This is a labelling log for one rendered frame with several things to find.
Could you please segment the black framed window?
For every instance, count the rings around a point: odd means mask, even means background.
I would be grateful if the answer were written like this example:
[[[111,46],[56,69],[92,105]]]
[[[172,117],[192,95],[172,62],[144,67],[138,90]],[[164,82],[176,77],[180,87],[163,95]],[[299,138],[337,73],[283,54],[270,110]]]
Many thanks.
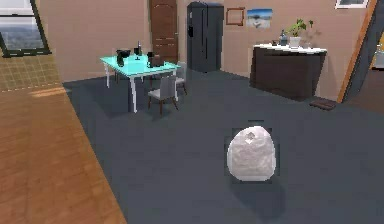
[[[0,0],[0,49],[4,58],[51,53],[36,0]]]

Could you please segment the dark brown floor mat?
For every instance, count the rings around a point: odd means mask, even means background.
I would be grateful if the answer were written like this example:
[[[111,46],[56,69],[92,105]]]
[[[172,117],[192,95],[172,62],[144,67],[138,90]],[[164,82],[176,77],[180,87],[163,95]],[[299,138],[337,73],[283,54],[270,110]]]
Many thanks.
[[[324,98],[316,98],[312,100],[309,105],[322,110],[330,111],[336,107],[337,103],[335,101]]]

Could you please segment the grey dining chair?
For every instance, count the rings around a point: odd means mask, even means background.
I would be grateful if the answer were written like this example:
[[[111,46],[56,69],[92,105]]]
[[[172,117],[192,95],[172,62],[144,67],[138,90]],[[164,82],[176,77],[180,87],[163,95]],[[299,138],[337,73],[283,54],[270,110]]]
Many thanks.
[[[177,86],[182,86],[184,92],[187,92],[186,89],[186,81],[187,81],[187,64],[185,62],[179,61],[177,63],[179,68],[176,71],[176,85]]]
[[[159,101],[159,112],[163,110],[163,104],[167,99],[171,99],[175,108],[176,103],[176,77],[174,75],[162,77],[160,80],[160,88],[148,92],[148,107],[151,107],[153,98]]]

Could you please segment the dark brown white top cabinet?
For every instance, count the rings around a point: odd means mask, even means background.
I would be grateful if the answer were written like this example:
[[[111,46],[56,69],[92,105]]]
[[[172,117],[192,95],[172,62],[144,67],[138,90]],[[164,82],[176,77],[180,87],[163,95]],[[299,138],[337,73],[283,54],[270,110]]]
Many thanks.
[[[311,98],[326,54],[321,48],[255,45],[250,86],[297,101]]]

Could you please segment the brown wooden room door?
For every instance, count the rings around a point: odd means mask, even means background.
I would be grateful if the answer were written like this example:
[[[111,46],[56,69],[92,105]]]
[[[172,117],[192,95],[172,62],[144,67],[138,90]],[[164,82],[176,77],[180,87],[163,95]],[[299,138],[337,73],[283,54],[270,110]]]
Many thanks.
[[[167,62],[178,62],[176,0],[149,0],[152,51]]]

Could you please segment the green plant in white pot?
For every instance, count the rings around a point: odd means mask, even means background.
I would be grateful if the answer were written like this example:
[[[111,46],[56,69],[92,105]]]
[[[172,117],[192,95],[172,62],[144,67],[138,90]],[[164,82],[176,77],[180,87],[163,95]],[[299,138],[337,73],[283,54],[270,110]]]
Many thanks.
[[[291,25],[287,31],[287,33],[290,35],[289,37],[289,47],[290,48],[299,48],[300,47],[300,33],[302,31],[305,31],[307,27],[312,27],[313,21],[308,20],[305,22],[303,19],[298,18],[296,22]]]

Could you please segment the blue beach wall picture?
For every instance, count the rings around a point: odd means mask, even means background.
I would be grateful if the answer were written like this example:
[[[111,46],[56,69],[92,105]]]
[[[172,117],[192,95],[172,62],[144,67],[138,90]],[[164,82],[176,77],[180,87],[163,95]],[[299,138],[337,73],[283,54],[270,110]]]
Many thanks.
[[[247,11],[246,25],[255,28],[269,28],[273,10],[271,8],[256,8]]]

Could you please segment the dark grey fridge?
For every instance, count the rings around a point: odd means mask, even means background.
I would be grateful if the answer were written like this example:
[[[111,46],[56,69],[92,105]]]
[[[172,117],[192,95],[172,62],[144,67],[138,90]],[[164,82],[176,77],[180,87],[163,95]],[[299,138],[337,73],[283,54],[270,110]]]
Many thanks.
[[[187,66],[198,72],[221,68],[224,6],[194,1],[187,6]],[[193,37],[188,27],[193,26]]]

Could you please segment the empty brown picture frame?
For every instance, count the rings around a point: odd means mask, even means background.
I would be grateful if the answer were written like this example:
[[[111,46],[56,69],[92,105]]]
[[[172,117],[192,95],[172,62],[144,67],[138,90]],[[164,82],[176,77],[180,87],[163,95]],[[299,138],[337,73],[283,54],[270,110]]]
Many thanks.
[[[226,10],[226,24],[243,26],[245,17],[244,7],[231,7]]]

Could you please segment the turquoise top white leg table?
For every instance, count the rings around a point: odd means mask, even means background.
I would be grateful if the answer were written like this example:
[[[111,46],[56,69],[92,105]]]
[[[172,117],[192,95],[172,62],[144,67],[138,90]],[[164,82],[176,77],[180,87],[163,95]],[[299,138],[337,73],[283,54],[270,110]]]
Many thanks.
[[[137,112],[137,94],[135,79],[140,78],[141,80],[144,80],[144,78],[147,76],[162,73],[172,73],[173,75],[175,75],[177,69],[179,68],[179,65],[170,62],[164,62],[163,65],[160,67],[149,68],[148,57],[146,55],[139,56],[138,59],[136,56],[129,56],[127,58],[124,58],[124,65],[122,67],[118,65],[116,56],[104,56],[101,57],[100,60],[104,64],[105,74],[107,77],[107,87],[110,87],[109,69],[113,69],[128,78],[132,94],[132,96],[130,97],[130,99],[132,100],[132,111],[134,113]]]

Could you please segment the white framed wall picture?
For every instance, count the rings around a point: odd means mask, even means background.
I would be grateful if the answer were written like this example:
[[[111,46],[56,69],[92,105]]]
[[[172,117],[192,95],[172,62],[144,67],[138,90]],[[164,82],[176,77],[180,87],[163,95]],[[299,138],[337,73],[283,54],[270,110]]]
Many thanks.
[[[336,0],[336,9],[365,8],[369,0]]]

